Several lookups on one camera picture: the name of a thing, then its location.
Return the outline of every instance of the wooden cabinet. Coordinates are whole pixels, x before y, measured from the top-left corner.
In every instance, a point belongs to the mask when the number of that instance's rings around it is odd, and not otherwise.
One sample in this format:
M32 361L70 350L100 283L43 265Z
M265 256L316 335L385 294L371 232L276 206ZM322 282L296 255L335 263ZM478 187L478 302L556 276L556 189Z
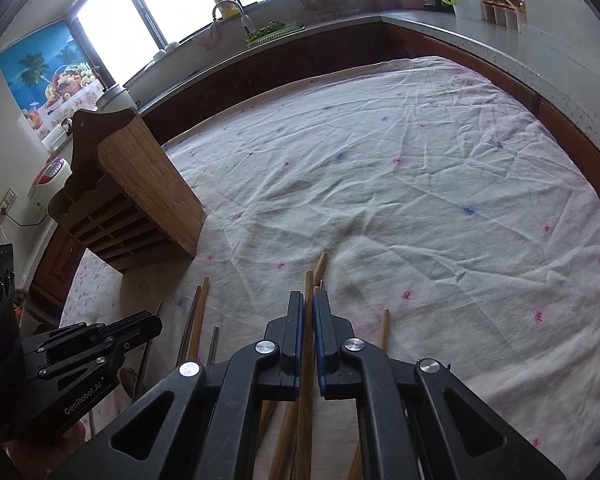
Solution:
M32 299L53 318L60 319L85 247L57 227L33 276Z
M533 115L538 114L540 95L503 70L451 44L435 40L408 28L387 25L389 36L398 44L396 57L440 56L482 74L494 85L522 103Z
M538 120L593 186L600 199L600 150L563 113L542 99Z
M271 45L182 90L142 119L160 144L246 99L293 81L393 59L383 23Z

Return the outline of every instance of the rice cooker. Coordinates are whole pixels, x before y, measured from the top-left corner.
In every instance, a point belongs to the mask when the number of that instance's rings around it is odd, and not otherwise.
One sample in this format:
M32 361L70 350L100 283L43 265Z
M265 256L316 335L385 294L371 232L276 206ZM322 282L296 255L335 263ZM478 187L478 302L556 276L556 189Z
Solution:
M64 158L57 156L52 158L34 179L31 189L29 189L29 200L46 214L49 202L64 187L64 183L70 175L71 167Z

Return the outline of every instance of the electrical outlet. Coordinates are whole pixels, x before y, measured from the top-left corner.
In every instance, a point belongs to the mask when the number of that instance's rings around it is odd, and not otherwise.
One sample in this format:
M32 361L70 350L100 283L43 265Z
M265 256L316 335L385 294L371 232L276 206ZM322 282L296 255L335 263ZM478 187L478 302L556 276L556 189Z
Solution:
M4 195L4 198L0 201L0 224L4 220L4 217L7 215L7 211L16 201L16 192L9 188L7 193Z

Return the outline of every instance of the yellow bottle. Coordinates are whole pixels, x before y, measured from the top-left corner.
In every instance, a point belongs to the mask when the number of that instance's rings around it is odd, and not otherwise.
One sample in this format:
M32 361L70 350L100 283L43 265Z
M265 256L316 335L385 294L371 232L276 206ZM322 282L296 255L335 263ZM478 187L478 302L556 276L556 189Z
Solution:
M238 10L238 7L233 4L229 4L229 3L220 4L218 9L220 9L220 13L222 14L223 20L226 20L227 18L230 18L232 16L238 16L240 14L240 10Z

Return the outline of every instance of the wooden chopstick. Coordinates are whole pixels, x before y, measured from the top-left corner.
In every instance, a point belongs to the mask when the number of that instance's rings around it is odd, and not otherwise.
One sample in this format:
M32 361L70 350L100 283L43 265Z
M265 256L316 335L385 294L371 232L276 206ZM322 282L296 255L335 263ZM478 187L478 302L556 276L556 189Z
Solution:
M288 402L285 408L285 415L282 418L282 426L280 426L276 450L273 453L269 480L282 480L282 473L285 470L286 459L289 456L289 451L294 441L294 431L297 424L298 402Z
M262 410L260 412L260 434L258 436L258 447L262 444L267 428L273 417L273 412L276 410L277 402L275 400L263 400Z
M386 352L386 344L389 339L389 309L382 311L382 323L380 325L380 334L378 336L378 346ZM356 446L356 452L353 455L351 468L347 480L362 480L362 455L360 454L360 441Z
M327 253L322 253L314 270L314 286L320 286L320 280L324 277L324 269L327 268Z
M296 478L310 480L312 436L314 432L314 283L312 270L304 280L304 337L300 371L300 396L298 398L298 437L296 439Z
M305 274L304 280L304 335L310 339L310 347L311 347L311 356L310 359L305 359L304 353L306 351L306 347L304 344L305 339L302 339L302 362L305 364L301 368L301 392L300 396L302 397L302 385L305 384L305 390L308 388L310 396L308 399L306 398L307 393L304 393L304 409L302 410L302 414L304 416L304 422L302 424L302 432L303 436L300 437L300 427L298 424L299 420L299 405L300 399L296 400L296 402L290 402L287 404L285 409L285 414L282 419L282 426L280 428L280 434L278 435L278 444L276 446L275 453L273 455L273 462L271 463L271 470L269 471L269 480L280 480L280 477L284 471L285 463L289 455L289 450L293 448L296 450L294 453L294 464L292 465L292 474L296 476L296 478L304 479L310 478L311 475L311 446L312 446L312 435L313 435L313 408L314 408L314 373L315 373L315 355L314 355L314 332L313 332L313 295L314 295L314 284L321 285L324 287L324 280L322 277L324 276L324 270L327 265L327 253L320 254L320 259L318 260L318 264L315 266L315 271L308 270ZM309 309L307 309L307 299L310 301ZM309 323L307 323L306 314L307 312L310 314ZM306 375L307 364L310 364L310 378L306 380L304 377ZM262 415L260 417L260 442L262 442L262 438L264 436L264 432L267 429L270 421L269 418L265 418L266 416L266 405L269 401L265 401L262 404ZM293 436L297 433L296 442L293 442ZM299 446L302 445L302 451L299 453ZM302 477L298 471L298 463L302 462L301 471L304 474L308 471L309 476Z
M202 282L202 291L200 300L196 307L196 313L193 317L193 326L191 327L191 339L189 340L189 349L187 351L187 361L198 360L198 349L200 347L200 333L202 332L202 320L205 317L206 297L209 294L209 278L205 277Z

